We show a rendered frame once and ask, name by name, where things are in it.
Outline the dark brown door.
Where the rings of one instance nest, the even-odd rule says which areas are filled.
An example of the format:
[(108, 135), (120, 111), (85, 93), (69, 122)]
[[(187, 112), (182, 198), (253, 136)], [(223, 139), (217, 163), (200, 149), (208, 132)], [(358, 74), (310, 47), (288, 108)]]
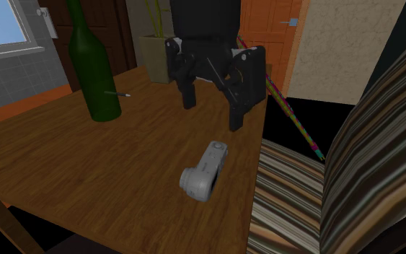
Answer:
[[(107, 51), (114, 76), (136, 68), (136, 55), (125, 0), (79, 0), (89, 29)], [(38, 0), (46, 7), (55, 27), (53, 39), (62, 67), (73, 92), (80, 90), (79, 82), (69, 57), (68, 45), (73, 24), (66, 0)]]

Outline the striped upholstered chair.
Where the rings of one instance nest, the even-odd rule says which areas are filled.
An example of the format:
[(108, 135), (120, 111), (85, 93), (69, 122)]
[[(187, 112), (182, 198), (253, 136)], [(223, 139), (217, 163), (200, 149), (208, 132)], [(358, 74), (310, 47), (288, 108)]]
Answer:
[(246, 254), (359, 254), (406, 217), (406, 50), (351, 110), (324, 163), (268, 140)]

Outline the brown wooden table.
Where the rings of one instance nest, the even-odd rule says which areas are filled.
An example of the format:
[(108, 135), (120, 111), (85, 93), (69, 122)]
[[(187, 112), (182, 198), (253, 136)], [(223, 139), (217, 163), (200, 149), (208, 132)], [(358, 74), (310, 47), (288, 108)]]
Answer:
[[(0, 200), (123, 254), (245, 254), (266, 102), (229, 130), (229, 104), (195, 82), (177, 86), (144, 67), (115, 77), (121, 116), (94, 122), (74, 92), (0, 122)], [(180, 187), (211, 141), (228, 146), (206, 202)]]

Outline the pink and green striped rod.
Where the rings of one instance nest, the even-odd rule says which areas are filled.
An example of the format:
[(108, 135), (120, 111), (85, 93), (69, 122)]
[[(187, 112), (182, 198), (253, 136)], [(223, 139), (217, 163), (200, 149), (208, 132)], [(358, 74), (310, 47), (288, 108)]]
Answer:
[[(240, 52), (241, 50), (247, 49), (245, 47), (244, 42), (242, 42), (241, 38), (236, 38), (236, 43), (237, 43), (238, 47), (231, 50), (231, 53), (232, 53), (231, 61), (233, 60), (233, 57), (238, 52)], [(274, 84), (271, 82), (268, 75), (265, 75), (265, 81), (266, 81), (266, 95), (267, 95), (267, 91), (270, 91), (271, 95), (273, 96), (275, 101), (280, 105), (281, 109), (286, 114), (286, 116), (288, 116), (294, 122), (295, 126), (299, 129), (299, 131), (301, 132), (303, 137), (308, 141), (309, 145), (311, 146), (311, 149), (317, 154), (317, 156), (320, 159), (324, 159), (325, 158), (324, 155), (321, 153), (321, 151), (319, 150), (316, 143), (312, 140), (310, 135), (306, 132), (306, 130), (301, 125), (301, 123), (298, 121), (294, 112), (290, 109), (290, 107), (288, 106), (288, 103), (285, 101), (282, 94), (278, 91), (277, 87), (274, 86)]]

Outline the beige planter with green stems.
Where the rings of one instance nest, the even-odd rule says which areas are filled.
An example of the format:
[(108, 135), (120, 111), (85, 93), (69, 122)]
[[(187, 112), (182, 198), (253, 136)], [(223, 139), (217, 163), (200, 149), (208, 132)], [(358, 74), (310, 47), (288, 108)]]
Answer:
[(169, 10), (161, 8), (159, 0), (153, 0), (155, 8), (155, 14), (153, 14), (149, 0), (144, 0), (144, 2), (154, 28), (153, 35), (139, 37), (144, 64), (153, 83), (169, 84), (171, 79), (168, 74), (167, 54), (165, 50), (167, 36), (164, 35), (162, 23), (162, 13)]

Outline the dark green glass bottle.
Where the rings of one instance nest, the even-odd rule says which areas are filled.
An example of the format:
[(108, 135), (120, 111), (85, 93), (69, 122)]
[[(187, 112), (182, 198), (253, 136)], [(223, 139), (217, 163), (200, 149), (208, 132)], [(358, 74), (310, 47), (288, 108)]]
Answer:
[(80, 1), (66, 0), (66, 4), (73, 23), (69, 55), (89, 114), (97, 122), (112, 121), (122, 110), (107, 51), (88, 28)]

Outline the orange wooden door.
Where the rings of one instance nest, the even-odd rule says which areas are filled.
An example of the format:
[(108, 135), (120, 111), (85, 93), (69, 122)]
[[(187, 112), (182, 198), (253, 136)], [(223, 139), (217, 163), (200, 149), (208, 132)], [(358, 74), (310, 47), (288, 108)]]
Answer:
[(242, 0), (239, 35), (266, 49), (269, 75), (288, 94), (310, 0)]

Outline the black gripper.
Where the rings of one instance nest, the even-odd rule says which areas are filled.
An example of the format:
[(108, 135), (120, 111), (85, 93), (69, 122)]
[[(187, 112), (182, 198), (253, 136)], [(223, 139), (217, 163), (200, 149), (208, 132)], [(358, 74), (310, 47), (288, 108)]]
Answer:
[(195, 77), (215, 79), (229, 103), (229, 130), (240, 129), (244, 115), (266, 96), (265, 48), (251, 47), (233, 57), (232, 51), (238, 49), (241, 0), (169, 2), (173, 30), (182, 42), (180, 47), (174, 38), (165, 40), (167, 71), (176, 81), (184, 109), (196, 106)]

